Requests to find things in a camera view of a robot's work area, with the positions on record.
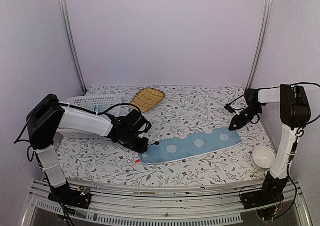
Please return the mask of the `blue cartoon print towel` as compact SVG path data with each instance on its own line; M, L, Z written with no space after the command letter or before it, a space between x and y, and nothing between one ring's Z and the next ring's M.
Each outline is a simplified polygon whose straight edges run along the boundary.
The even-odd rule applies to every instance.
M145 165L164 164L228 149L241 143L237 131L222 127L160 140L148 146L148 150L139 156Z

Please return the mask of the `light blue towel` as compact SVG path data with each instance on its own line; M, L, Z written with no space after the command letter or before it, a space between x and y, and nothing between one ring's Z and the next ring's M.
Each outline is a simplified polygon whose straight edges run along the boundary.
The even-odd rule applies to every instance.
M101 110L103 111L103 108L101 106L98 106L98 105L91 105L91 106L88 106L87 109L89 111L92 111L92 112L95 112L95 113L100 113Z

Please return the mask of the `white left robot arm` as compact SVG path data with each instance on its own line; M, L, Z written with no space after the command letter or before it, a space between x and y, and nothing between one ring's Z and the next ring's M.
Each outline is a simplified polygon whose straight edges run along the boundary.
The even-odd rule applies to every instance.
M26 127L29 141L42 170L55 187L55 195L63 202L70 203L74 192L66 186L67 179L54 150L56 133L69 138L107 138L137 153L148 150L147 133L152 124L142 111L133 106L125 116L113 115L109 108L82 107L59 101L55 94L48 94L27 116Z

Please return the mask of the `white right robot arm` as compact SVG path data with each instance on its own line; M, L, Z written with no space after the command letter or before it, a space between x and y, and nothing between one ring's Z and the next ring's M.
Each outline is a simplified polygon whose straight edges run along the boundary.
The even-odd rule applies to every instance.
M282 123L281 140L278 146L274 164L269 173L274 179L284 179L288 176L290 164L296 154L301 131L309 124L311 108L308 97L301 83L282 84L277 87L251 89L238 98L244 97L247 107L236 110L227 103L224 108L235 113L229 129L237 130L250 122L257 114L262 113L262 107L270 103L279 104L279 115Z

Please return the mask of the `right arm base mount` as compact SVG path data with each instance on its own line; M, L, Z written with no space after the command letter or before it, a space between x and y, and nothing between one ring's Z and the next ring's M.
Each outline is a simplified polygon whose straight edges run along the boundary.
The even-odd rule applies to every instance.
M280 203L284 199L284 188L289 177L274 178L270 172L267 173L261 189L240 193L240 199L245 209L265 206L272 203Z

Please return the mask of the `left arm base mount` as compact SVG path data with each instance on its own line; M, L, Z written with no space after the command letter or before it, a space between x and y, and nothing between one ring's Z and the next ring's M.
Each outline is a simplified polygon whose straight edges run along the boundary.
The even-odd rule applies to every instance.
M72 189L67 182L59 187L50 186L48 199L62 205L88 209L91 203L92 194L88 187L79 186L76 189Z

